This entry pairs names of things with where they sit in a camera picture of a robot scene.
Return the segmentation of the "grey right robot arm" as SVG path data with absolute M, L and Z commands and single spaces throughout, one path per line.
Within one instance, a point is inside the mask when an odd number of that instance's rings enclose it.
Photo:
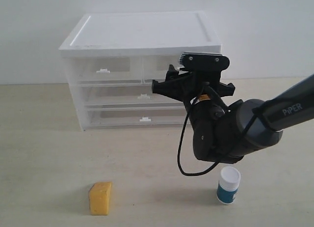
M 276 145 L 283 130 L 314 117 L 314 78 L 309 76 L 271 100 L 238 100 L 230 105 L 233 84 L 223 84 L 215 71 L 180 74 L 170 66 L 152 92 L 183 103 L 193 129 L 197 160 L 234 164 L 245 155 Z

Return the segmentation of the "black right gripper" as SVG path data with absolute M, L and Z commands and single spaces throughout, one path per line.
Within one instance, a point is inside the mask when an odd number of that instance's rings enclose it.
M 177 70 L 170 64 L 163 82 L 152 80 L 152 93 L 183 103 L 205 95 L 224 107 L 226 104 L 221 98 L 235 92 L 234 84 L 220 81 L 221 72 L 229 66 L 228 63 L 182 63 Z

